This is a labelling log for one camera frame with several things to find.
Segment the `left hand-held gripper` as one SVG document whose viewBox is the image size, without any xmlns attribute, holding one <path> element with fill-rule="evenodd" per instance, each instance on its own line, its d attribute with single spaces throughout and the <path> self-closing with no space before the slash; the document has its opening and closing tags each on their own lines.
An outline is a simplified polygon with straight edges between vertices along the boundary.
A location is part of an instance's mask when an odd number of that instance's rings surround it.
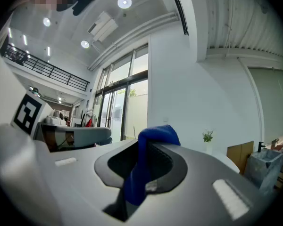
<svg viewBox="0 0 283 226">
<path fill-rule="evenodd" d="M 34 137 L 52 108 L 20 83 L 0 55 L 0 125 L 12 125 Z"/>
</svg>

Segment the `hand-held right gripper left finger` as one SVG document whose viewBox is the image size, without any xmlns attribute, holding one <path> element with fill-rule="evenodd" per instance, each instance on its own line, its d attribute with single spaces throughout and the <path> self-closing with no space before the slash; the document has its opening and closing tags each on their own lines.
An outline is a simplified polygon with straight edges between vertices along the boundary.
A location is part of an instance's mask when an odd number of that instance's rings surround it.
<svg viewBox="0 0 283 226">
<path fill-rule="evenodd" d="M 98 158 L 111 157 L 136 143 L 125 140 L 100 147 L 51 153 L 44 142 L 35 141 L 36 155 L 54 208 L 57 221 L 53 226 L 137 226 L 139 219 L 125 221 L 112 215 L 120 188 L 109 186 L 108 175 L 114 175 L 107 163 L 95 166 Z"/>
</svg>

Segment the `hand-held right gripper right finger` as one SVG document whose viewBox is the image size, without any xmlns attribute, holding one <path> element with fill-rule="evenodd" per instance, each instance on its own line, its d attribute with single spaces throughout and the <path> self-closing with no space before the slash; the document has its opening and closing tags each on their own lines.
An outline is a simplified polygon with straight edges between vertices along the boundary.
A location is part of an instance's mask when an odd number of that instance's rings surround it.
<svg viewBox="0 0 283 226">
<path fill-rule="evenodd" d="M 131 216 L 133 226 L 253 226 L 272 201 L 250 181 L 206 153 L 155 143 L 181 156 L 185 179 L 172 191 L 150 194 Z"/>
</svg>

